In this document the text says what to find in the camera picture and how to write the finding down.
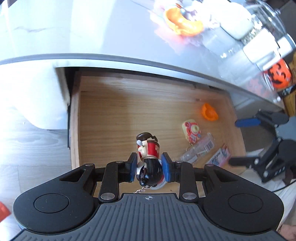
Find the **wooden drawer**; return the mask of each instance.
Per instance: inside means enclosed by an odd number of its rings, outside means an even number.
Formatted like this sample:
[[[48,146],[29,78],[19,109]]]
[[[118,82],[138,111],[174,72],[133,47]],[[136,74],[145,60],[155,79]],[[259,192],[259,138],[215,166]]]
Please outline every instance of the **wooden drawer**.
[[[219,120],[206,121],[200,114],[208,102]],[[136,135],[150,132],[158,138],[160,153],[168,152],[172,160],[189,146],[182,123],[195,119],[202,134],[212,133],[215,147],[195,167],[203,167],[226,143],[233,156],[244,156],[240,129],[234,127],[236,115],[227,93],[197,89],[193,84],[132,74],[77,72],[70,115],[72,168],[85,163],[104,167],[107,163],[127,160],[137,152]],[[244,168],[224,167],[240,174]],[[120,192],[135,192],[137,181],[121,183]],[[177,192],[179,184],[167,183],[149,192]]]

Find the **orange toy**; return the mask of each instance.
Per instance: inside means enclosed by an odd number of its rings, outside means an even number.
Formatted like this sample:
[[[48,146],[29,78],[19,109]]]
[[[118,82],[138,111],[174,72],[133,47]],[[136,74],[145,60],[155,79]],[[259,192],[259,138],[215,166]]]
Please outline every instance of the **orange toy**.
[[[0,202],[0,222],[10,215],[10,211]]]
[[[273,87],[276,89],[288,87],[292,80],[290,69],[283,59],[274,64],[267,73]]]
[[[180,8],[170,8],[165,11],[164,19],[168,26],[178,35],[195,36],[203,31],[201,21],[190,21],[183,17]]]
[[[202,105],[201,110],[202,116],[208,121],[216,121],[219,119],[219,116],[215,109],[208,103]]]

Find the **toy figurine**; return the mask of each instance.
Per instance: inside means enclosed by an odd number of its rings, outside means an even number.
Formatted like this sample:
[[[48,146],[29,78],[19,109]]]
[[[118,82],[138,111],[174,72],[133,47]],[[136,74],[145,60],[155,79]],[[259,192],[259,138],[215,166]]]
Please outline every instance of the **toy figurine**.
[[[141,186],[155,187],[163,177],[163,170],[159,163],[159,144],[157,138],[149,132],[136,137],[141,161],[137,167],[137,179]]]

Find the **clear plastic packaging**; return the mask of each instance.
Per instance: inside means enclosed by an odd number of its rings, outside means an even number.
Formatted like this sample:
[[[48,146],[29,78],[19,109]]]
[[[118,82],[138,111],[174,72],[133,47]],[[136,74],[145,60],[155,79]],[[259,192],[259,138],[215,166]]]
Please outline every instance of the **clear plastic packaging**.
[[[214,138],[211,133],[202,137],[198,143],[194,144],[178,159],[180,161],[186,161],[192,165],[198,160],[199,157],[207,154],[215,146]]]

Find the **red object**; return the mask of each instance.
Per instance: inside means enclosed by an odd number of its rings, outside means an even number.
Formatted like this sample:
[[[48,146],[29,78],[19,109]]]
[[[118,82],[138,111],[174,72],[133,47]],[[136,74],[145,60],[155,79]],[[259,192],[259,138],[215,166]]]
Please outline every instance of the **red object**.
[[[289,66],[286,62],[281,59],[279,62],[274,64],[268,71],[268,76],[272,85],[276,89],[284,89],[288,87],[292,80],[292,74]]]
[[[10,214],[11,212],[8,210],[8,208],[2,202],[0,202],[0,222],[8,217]]]
[[[159,159],[159,144],[154,140],[143,141],[143,146],[138,145],[141,160],[145,158]]]

